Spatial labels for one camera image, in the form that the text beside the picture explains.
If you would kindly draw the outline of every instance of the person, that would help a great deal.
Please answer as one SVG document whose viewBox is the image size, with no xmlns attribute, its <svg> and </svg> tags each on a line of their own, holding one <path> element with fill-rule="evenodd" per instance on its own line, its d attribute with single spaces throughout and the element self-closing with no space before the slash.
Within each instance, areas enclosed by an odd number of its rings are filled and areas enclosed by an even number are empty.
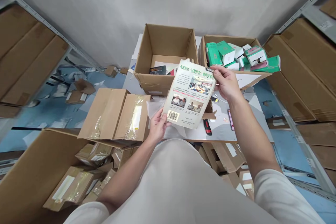
<svg viewBox="0 0 336 224">
<path fill-rule="evenodd" d="M 202 110 L 201 105 L 199 105 L 199 104 L 197 105 L 197 108 L 194 109 L 194 111 L 197 112 L 197 113 L 201 112 L 201 110 Z"/>
<path fill-rule="evenodd" d="M 179 96 L 176 96 L 175 99 L 173 99 L 171 102 L 172 102 L 174 105 L 179 104 L 179 103 L 180 103 Z"/>
<path fill-rule="evenodd" d="M 178 105 L 179 105 L 180 107 L 184 107 L 184 106 L 186 105 L 186 99 L 183 98 L 182 101 L 180 101 L 180 102 L 178 103 Z"/>
<path fill-rule="evenodd" d="M 194 108 L 195 108 L 195 106 L 194 106 L 193 102 L 187 107 L 187 109 L 189 109 L 189 110 L 193 110 Z"/>
<path fill-rule="evenodd" d="M 170 125 L 161 109 L 150 121 L 147 139 L 97 201 L 79 206 L 65 224 L 324 223 L 283 175 L 235 74 L 223 67 L 211 68 L 216 89 L 230 106 L 254 181 L 254 202 L 223 181 L 187 141 L 161 142 Z"/>
</svg>

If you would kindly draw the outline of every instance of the white wall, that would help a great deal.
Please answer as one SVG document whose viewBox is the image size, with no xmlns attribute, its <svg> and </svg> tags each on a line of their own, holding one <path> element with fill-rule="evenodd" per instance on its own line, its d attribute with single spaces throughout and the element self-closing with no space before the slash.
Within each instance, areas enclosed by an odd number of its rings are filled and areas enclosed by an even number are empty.
<svg viewBox="0 0 336 224">
<path fill-rule="evenodd" d="M 145 23 L 264 42 L 300 0 L 25 0 L 102 66 L 128 67 Z"/>
</svg>

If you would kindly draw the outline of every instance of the hand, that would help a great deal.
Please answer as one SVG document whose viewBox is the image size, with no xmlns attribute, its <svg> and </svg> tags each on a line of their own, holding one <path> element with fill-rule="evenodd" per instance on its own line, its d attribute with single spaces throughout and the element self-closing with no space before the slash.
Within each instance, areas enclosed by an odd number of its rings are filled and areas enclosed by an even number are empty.
<svg viewBox="0 0 336 224">
<path fill-rule="evenodd" d="M 167 114 L 164 113 L 161 116 L 163 108 L 161 108 L 151 119 L 150 122 L 150 130 L 149 135 L 146 139 L 149 141 L 153 141 L 155 144 L 160 142 L 166 132 L 166 128 L 170 126 L 172 123 L 167 122 Z"/>
<path fill-rule="evenodd" d="M 211 66 L 210 68 L 215 70 L 213 73 L 217 80 L 215 90 L 219 90 L 225 100 L 231 102 L 243 98 L 234 72 L 222 66 Z"/>
</svg>

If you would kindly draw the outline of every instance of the smartphone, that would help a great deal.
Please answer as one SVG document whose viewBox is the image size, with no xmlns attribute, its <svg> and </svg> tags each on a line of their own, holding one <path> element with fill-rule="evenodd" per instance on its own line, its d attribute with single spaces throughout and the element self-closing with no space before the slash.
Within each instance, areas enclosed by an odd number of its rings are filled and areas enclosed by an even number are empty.
<svg viewBox="0 0 336 224">
<path fill-rule="evenodd" d="M 234 131 L 235 129 L 234 129 L 234 126 L 233 126 L 230 110 L 228 110 L 228 113 L 229 113 L 229 117 L 230 117 L 231 129 Z"/>
</svg>

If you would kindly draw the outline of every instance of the white sleeve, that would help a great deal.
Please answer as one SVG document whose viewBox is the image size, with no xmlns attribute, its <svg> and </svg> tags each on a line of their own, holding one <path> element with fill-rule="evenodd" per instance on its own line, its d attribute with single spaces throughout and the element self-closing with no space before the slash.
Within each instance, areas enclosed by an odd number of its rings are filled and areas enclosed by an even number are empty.
<svg viewBox="0 0 336 224">
<path fill-rule="evenodd" d="M 286 176 L 272 169 L 256 175 L 254 201 L 280 223 L 324 223 Z"/>
<path fill-rule="evenodd" d="M 64 224 L 101 224 L 109 216 L 109 211 L 103 203 L 88 202 L 75 209 Z"/>
</svg>

